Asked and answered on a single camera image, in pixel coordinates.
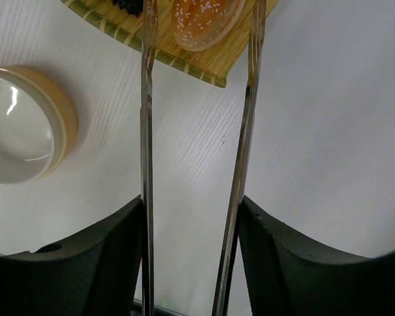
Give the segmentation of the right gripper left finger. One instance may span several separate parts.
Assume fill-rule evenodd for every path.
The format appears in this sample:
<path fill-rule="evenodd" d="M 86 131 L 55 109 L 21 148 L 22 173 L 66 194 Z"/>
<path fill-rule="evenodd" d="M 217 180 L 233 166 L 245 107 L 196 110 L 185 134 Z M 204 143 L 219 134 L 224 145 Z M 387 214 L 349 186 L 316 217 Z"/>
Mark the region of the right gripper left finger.
<path fill-rule="evenodd" d="M 142 202 L 38 251 L 0 256 L 0 315 L 129 315 Z"/>

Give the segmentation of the sesame bun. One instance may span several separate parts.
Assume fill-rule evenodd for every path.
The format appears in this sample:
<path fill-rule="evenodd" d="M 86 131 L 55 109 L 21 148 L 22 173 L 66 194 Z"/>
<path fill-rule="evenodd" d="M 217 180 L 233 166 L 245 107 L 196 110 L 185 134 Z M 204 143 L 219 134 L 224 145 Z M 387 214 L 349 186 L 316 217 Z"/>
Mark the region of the sesame bun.
<path fill-rule="evenodd" d="M 203 51 L 220 42 L 240 17 L 243 0 L 177 0 L 171 24 L 176 43 L 187 51 Z"/>

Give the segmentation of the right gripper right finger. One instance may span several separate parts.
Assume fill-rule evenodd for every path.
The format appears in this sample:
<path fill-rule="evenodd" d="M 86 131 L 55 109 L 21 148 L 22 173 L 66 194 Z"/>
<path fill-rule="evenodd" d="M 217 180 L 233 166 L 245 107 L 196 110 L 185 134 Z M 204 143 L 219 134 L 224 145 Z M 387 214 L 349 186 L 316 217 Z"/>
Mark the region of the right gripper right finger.
<path fill-rule="evenodd" d="M 367 258 L 332 248 L 248 197 L 239 239 L 253 315 L 395 315 L 395 251 Z"/>

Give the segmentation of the metal tongs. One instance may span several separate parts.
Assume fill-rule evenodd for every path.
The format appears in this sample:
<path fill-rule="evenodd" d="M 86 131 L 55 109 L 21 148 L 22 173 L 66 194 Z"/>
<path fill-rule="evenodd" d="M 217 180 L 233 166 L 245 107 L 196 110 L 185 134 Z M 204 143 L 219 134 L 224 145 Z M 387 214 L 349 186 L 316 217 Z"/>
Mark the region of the metal tongs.
<path fill-rule="evenodd" d="M 261 52 L 265 37 L 266 1 L 256 1 L 253 6 L 248 42 L 248 82 L 234 176 L 224 229 L 223 246 L 217 274 L 212 315 L 226 315 L 236 257 L 239 230 L 239 208 L 244 199 L 244 189 L 250 157 L 251 140 L 257 103 Z M 142 313 L 154 315 L 154 249 L 153 249 L 153 152 L 152 152 L 152 70 L 157 50 L 158 6 L 156 1 L 144 1 L 141 108 L 140 108 L 140 159 L 142 192 L 145 209 L 142 251 Z"/>

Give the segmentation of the black seaweed piece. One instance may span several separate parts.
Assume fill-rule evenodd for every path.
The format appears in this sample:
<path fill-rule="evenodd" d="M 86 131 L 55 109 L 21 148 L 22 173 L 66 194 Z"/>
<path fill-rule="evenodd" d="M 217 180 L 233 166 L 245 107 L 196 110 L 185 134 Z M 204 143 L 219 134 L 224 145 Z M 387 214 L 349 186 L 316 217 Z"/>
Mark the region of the black seaweed piece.
<path fill-rule="evenodd" d="M 112 0 L 112 4 L 120 10 L 125 10 L 128 14 L 133 14 L 136 17 L 139 17 L 144 9 L 143 0 Z"/>

